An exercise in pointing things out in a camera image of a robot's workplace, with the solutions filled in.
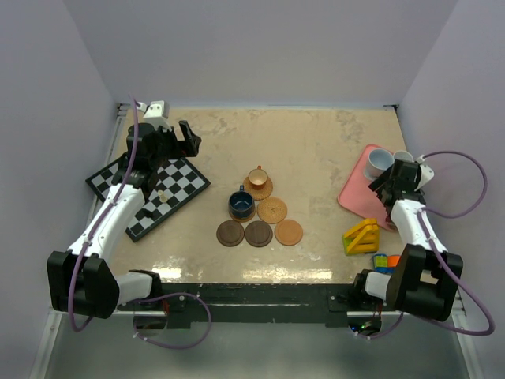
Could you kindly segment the pink cup gold inside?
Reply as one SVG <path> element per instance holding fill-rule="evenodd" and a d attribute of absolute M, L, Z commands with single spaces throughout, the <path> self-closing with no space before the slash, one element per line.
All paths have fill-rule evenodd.
<path fill-rule="evenodd" d="M 259 165 L 257 168 L 251 170 L 248 174 L 248 181 L 254 190 L 261 190 L 264 188 L 268 180 L 267 172 Z"/>

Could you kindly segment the dark blue cup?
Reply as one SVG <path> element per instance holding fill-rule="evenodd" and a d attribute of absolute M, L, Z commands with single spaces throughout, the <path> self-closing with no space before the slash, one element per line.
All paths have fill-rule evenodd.
<path fill-rule="evenodd" d="M 240 185 L 239 190 L 230 195 L 228 211 L 237 217 L 246 217 L 256 211 L 255 200 L 251 194 L 244 191 L 243 185 Z"/>

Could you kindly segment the scalloped light cork coaster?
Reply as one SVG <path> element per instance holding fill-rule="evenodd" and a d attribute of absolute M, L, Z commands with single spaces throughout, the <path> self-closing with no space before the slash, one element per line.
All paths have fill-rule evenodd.
<path fill-rule="evenodd" d="M 273 192 L 273 182 L 271 178 L 268 178 L 267 181 L 264 183 L 264 186 L 261 188 L 254 187 L 253 184 L 249 181 L 249 179 L 245 178 L 243 181 L 243 186 L 244 191 L 251 194 L 252 198 L 255 201 L 262 201 L 270 197 Z"/>

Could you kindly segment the dark brown wooden coaster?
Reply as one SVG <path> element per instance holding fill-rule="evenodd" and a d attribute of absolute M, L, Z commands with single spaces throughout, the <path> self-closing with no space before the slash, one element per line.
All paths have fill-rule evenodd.
<path fill-rule="evenodd" d="M 216 230 L 218 242 L 227 247 L 239 245 L 244 237 L 244 227 L 235 220 L 223 221 Z"/>

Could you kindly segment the round light cork coaster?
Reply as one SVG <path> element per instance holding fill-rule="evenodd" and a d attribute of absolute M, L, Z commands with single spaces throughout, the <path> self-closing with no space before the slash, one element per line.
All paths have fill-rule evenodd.
<path fill-rule="evenodd" d="M 259 202 L 257 213 L 265 223 L 275 224 L 284 220 L 287 216 L 286 203 L 278 197 L 269 197 Z"/>

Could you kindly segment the light orange wooden coaster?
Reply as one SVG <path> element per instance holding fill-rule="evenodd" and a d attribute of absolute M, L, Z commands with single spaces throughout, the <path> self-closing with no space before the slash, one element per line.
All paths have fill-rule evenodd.
<path fill-rule="evenodd" d="M 302 240 L 303 228 L 295 220 L 282 220 L 275 226 L 275 237 L 284 246 L 294 246 Z"/>

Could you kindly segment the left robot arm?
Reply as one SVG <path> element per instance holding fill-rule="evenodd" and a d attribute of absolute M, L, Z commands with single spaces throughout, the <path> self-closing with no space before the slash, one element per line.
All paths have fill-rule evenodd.
<path fill-rule="evenodd" d="M 178 123 L 178 140 L 168 125 L 145 120 L 129 127 L 127 150 L 113 163 L 113 174 L 104 180 L 109 187 L 102 206 L 80 237 L 64 252 L 47 259 L 52 307 L 70 316 L 108 318 L 121 304 L 136 300 L 146 310 L 163 302 L 159 275 L 132 270 L 115 276 L 108 261 L 127 231 L 136 234 L 160 222 L 164 213 L 156 205 L 155 189 L 162 183 L 169 190 L 167 207 L 174 209 L 207 185 L 189 167 L 201 143 L 186 120 Z"/>

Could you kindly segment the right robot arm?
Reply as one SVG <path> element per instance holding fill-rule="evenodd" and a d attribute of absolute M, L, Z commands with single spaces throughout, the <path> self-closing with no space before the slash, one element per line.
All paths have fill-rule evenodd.
<path fill-rule="evenodd" d="M 354 279 L 351 299 L 360 310 L 370 310 L 378 301 L 397 311 L 433 321 L 448 319 L 458 290 L 443 269 L 460 277 L 462 258 L 449 253 L 437 238 L 418 188 L 421 165 L 397 159 L 368 187 L 386 209 L 405 244 L 393 273 L 364 269 Z"/>

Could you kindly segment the grey white cup upper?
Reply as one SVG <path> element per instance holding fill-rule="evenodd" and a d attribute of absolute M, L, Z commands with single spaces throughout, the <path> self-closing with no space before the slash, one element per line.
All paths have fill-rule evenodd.
<path fill-rule="evenodd" d="M 395 160 L 402 160 L 411 163 L 414 161 L 413 156 L 407 151 L 397 151 L 394 153 L 393 157 Z"/>

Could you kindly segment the large white mug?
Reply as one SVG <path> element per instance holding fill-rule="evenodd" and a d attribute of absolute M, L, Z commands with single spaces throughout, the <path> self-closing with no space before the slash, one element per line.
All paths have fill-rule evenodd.
<path fill-rule="evenodd" d="M 368 154 L 365 164 L 365 174 L 371 180 L 378 178 L 394 163 L 391 152 L 383 148 L 374 148 Z"/>

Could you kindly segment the pink tray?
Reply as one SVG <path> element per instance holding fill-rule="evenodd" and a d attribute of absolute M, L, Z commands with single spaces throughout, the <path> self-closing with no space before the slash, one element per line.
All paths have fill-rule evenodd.
<path fill-rule="evenodd" d="M 388 223 L 387 211 L 383 204 L 372 192 L 368 185 L 371 180 L 365 174 L 365 164 L 368 154 L 374 148 L 382 148 L 376 144 L 368 144 L 357 158 L 352 171 L 349 174 L 340 194 L 337 196 L 338 203 L 345 209 L 366 219 L 375 218 L 380 227 L 386 231 L 393 231 Z"/>

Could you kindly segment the black white chessboard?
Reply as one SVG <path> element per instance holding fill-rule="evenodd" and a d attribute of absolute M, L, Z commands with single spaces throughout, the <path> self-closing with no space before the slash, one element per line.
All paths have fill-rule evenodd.
<path fill-rule="evenodd" d="M 140 241 L 211 185 L 186 158 L 166 162 L 158 169 L 158 178 L 155 189 L 142 208 L 153 211 L 155 220 L 144 218 L 141 209 L 125 230 L 133 242 Z M 159 190 L 165 193 L 166 203 L 159 200 Z"/>

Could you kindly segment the yellow green wooden block toy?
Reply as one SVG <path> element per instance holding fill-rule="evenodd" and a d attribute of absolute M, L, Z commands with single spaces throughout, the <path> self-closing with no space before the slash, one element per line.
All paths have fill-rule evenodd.
<path fill-rule="evenodd" d="M 346 256 L 377 253 L 380 248 L 380 227 L 375 218 L 363 219 L 342 235 Z"/>

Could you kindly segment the beige chess pawn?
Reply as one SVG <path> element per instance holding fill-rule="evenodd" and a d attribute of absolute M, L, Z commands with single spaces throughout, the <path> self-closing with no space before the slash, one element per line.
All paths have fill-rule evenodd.
<path fill-rule="evenodd" d="M 165 193 L 164 193 L 162 190 L 159 190 L 159 191 L 158 191 L 158 196 L 159 196 L 159 200 L 160 200 L 162 203 L 166 203 L 166 202 L 167 202 L 166 195 L 165 195 Z"/>

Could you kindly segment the orange blue toy car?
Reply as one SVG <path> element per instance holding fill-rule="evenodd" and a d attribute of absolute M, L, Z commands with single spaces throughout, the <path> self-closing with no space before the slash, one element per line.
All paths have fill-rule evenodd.
<path fill-rule="evenodd" d="M 400 255 L 386 255 L 383 253 L 376 253 L 372 256 L 372 266 L 375 272 L 391 274 L 398 262 Z"/>

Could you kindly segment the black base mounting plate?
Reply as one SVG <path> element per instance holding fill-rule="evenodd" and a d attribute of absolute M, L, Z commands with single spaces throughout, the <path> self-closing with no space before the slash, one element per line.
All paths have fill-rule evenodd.
<path fill-rule="evenodd" d="M 188 328 L 208 316 L 214 323 L 319 324 L 345 328 L 349 312 L 371 313 L 381 301 L 353 284 L 163 283 L 156 295 L 172 297 L 156 302 L 131 301 L 118 307 L 137 315 L 168 311 L 168 328 Z"/>

